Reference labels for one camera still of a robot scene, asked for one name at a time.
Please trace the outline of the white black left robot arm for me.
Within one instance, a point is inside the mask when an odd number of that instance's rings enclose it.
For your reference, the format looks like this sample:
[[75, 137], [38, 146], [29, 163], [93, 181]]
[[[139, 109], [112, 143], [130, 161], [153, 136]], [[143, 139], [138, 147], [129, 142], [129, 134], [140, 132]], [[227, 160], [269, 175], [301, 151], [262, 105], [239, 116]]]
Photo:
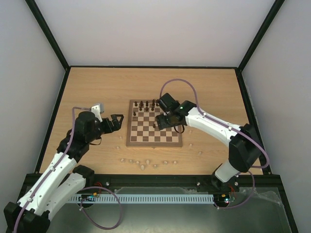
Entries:
[[79, 165], [93, 141], [118, 131], [123, 115], [102, 118], [101, 110], [81, 108], [72, 128], [60, 142], [48, 168], [16, 203], [4, 208], [8, 229], [14, 233], [45, 233], [64, 204], [76, 193], [96, 189], [94, 170]]

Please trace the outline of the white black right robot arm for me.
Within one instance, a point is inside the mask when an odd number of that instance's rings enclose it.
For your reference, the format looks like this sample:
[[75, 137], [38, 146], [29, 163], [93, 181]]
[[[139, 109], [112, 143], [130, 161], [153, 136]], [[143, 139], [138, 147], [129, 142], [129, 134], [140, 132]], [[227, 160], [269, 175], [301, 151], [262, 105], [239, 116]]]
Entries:
[[262, 154], [259, 138], [253, 126], [239, 126], [223, 121], [204, 112], [191, 101], [180, 103], [166, 93], [156, 100], [164, 113], [156, 116], [159, 130], [181, 126], [199, 129], [218, 139], [228, 147], [228, 159], [211, 175], [211, 185], [223, 190], [229, 181], [240, 173], [246, 173]]

